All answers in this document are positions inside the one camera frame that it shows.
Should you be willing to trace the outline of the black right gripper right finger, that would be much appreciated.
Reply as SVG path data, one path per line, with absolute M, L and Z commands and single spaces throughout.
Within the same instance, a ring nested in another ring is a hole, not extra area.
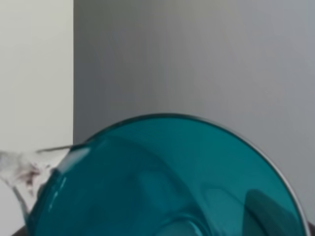
M 308 226 L 311 232 L 311 236 L 315 236 L 315 225 L 309 222 Z

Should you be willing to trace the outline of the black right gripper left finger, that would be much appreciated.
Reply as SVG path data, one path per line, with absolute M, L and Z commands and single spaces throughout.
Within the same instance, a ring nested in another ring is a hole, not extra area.
M 14 232 L 11 236 L 28 236 L 28 230 L 26 225 L 24 225 L 23 227 L 21 227 L 19 230 L 17 230 L 16 232 Z

